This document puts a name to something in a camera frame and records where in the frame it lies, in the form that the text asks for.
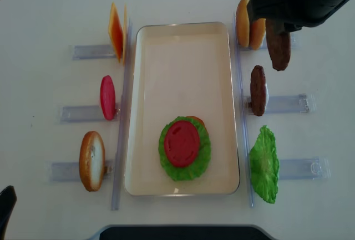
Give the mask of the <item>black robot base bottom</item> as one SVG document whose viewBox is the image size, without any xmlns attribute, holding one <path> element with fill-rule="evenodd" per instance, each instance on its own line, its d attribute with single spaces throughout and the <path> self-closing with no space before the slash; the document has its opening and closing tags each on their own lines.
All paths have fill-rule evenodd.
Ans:
<svg viewBox="0 0 355 240">
<path fill-rule="evenodd" d="M 111 227 L 100 239 L 270 239 L 257 228 L 235 226 L 121 226 Z"/>
</svg>

